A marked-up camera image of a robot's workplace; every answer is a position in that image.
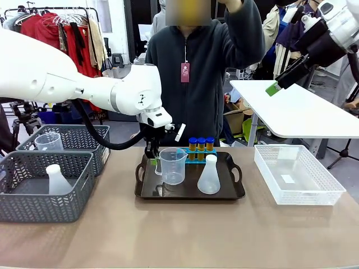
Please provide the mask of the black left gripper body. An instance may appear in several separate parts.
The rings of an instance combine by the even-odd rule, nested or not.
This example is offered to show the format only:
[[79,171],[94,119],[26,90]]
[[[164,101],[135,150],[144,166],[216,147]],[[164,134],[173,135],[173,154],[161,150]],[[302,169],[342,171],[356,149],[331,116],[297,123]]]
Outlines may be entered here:
[[148,159],[155,159],[159,154],[160,140],[165,136],[165,127],[144,127],[144,140],[146,141],[145,155]]

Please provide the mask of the clear plastic measuring beaker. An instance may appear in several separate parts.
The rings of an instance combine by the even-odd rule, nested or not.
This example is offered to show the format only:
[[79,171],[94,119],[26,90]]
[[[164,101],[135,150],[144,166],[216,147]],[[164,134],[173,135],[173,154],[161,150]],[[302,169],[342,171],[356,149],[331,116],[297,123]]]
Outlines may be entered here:
[[63,144],[61,135],[55,132],[48,132],[35,139],[35,144],[40,151],[61,151]]
[[179,185],[185,179],[185,164],[188,154],[184,149],[169,147],[156,157],[155,174],[167,185]]

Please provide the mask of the white plastic conical flask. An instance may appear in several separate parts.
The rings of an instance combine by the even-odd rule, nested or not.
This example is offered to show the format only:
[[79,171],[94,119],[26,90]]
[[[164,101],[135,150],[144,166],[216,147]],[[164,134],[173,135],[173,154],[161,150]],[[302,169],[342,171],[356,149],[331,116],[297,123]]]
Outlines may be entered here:
[[216,194],[220,190],[220,181],[217,172],[217,156],[206,156],[206,163],[197,183],[197,188],[204,194]]
[[61,167],[58,164],[49,165],[46,168],[49,176],[49,194],[50,195],[66,195],[72,190],[72,185],[62,175]]

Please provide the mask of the person's left forearm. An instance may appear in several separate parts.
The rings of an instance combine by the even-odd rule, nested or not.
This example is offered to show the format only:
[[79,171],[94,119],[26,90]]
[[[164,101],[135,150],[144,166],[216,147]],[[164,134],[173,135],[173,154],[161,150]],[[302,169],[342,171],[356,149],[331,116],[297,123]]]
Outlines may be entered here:
[[265,54],[265,40],[261,17],[254,0],[242,0],[242,8],[227,13],[224,38],[226,67],[244,69],[260,62]]

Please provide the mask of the person's left hand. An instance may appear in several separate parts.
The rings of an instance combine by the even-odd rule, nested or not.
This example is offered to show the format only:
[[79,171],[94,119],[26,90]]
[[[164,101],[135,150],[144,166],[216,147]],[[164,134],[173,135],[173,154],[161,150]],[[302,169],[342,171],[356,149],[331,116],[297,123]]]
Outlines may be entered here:
[[220,2],[225,4],[229,13],[237,12],[243,6],[242,0],[220,0]]

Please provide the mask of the white background table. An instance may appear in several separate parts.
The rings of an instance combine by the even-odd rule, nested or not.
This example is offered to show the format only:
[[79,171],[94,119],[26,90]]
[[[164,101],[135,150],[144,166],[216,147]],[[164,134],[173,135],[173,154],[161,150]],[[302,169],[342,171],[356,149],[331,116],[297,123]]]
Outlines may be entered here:
[[296,84],[273,96],[275,80],[231,80],[254,112],[248,147],[253,147],[257,119],[281,138],[359,139],[359,119]]

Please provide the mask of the blue test tube rack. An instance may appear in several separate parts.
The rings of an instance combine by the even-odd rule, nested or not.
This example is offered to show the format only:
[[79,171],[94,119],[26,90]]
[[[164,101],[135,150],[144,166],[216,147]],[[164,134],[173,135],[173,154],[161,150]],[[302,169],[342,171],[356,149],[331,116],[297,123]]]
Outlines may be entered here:
[[191,151],[188,147],[182,147],[181,149],[187,154],[186,164],[204,164],[206,163],[207,155],[217,156],[216,149],[213,149],[212,151],[208,151],[208,150]]

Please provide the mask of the person in dark fleece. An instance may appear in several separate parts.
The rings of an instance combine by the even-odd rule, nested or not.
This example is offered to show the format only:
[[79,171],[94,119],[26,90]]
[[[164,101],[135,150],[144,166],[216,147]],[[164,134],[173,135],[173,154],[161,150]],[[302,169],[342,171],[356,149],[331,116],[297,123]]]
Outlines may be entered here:
[[[191,137],[214,137],[223,129],[223,85],[226,20],[210,17],[200,6],[209,0],[166,0],[166,27],[151,37],[146,62],[157,66],[162,83],[162,103],[174,124],[186,128],[179,142],[173,134],[162,138],[166,146],[186,146]],[[190,64],[189,83],[181,82],[181,63]]]

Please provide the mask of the lime green chair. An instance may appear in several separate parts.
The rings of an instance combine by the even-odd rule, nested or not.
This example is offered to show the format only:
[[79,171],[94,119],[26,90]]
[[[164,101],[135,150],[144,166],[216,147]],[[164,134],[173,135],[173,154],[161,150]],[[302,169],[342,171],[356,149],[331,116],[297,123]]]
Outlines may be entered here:
[[234,138],[244,138],[246,142],[249,141],[250,131],[252,127],[252,119],[249,118],[242,122],[242,126],[239,131],[235,131],[233,134]]

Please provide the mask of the black tripod stand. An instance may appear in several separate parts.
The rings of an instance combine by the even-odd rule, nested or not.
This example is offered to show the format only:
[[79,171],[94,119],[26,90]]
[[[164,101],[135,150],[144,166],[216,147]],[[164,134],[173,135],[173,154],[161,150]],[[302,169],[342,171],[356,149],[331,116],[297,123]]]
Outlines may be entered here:
[[336,163],[338,163],[341,159],[344,159],[344,158],[349,158],[349,159],[352,159],[352,160],[355,160],[355,161],[358,161],[359,162],[359,158],[356,158],[356,157],[353,157],[349,154],[349,146],[351,144],[351,141],[352,139],[349,139],[346,143],[346,146],[344,149],[342,149],[341,151],[338,151],[332,147],[329,147],[327,146],[326,148],[330,151],[334,151],[336,153],[338,153],[338,157],[327,167],[328,170],[330,170]]

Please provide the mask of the red long dress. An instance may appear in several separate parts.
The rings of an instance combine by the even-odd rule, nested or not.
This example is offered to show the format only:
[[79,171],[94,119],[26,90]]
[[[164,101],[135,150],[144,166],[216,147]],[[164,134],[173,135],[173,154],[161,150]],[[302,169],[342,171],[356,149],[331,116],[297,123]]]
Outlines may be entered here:
[[88,28],[87,27],[81,27],[78,26],[82,35],[82,38],[85,42],[85,48],[82,49],[82,56],[84,58],[84,61],[82,63],[82,66],[79,65],[77,55],[76,55],[76,47],[75,47],[75,40],[74,40],[74,34],[72,32],[72,29],[70,25],[64,26],[64,31],[66,34],[67,39],[67,54],[68,56],[73,60],[73,62],[76,65],[76,68],[78,72],[81,74],[88,76],[88,77],[100,77],[100,71],[91,65],[90,61],[90,53],[89,53],[89,43],[88,43]]

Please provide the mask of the beige hanging garment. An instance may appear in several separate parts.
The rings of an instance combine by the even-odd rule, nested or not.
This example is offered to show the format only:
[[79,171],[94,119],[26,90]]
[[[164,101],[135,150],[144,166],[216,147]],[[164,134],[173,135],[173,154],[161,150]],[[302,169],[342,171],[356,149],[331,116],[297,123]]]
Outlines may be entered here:
[[101,70],[103,63],[108,58],[104,38],[102,37],[102,31],[100,29],[100,25],[92,19],[89,19],[88,30],[91,65],[93,67],[97,67],[98,70]]

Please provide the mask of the white plastic basket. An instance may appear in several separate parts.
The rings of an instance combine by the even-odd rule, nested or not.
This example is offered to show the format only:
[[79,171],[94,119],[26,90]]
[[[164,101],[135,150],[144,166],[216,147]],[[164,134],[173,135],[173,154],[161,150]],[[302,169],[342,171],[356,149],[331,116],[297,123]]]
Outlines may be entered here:
[[346,189],[302,145],[255,145],[254,161],[278,205],[333,206]]

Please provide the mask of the large grey plastic basket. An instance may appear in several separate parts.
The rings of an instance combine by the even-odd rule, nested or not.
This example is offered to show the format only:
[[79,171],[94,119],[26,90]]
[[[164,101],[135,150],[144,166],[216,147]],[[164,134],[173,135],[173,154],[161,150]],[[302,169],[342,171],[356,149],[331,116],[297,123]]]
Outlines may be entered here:
[[[93,154],[14,151],[0,160],[0,222],[67,223],[81,216],[95,186]],[[46,168],[58,164],[71,189],[49,194]]]

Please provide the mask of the black hanging scarf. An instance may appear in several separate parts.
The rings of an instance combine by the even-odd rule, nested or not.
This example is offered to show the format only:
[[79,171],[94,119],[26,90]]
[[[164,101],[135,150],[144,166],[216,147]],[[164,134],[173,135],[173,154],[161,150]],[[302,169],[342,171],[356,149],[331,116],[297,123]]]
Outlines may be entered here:
[[84,61],[84,58],[82,56],[82,49],[85,48],[85,42],[84,42],[84,39],[82,38],[80,29],[79,29],[77,23],[71,22],[70,27],[74,34],[77,59],[78,59],[79,65],[82,66],[82,63]]

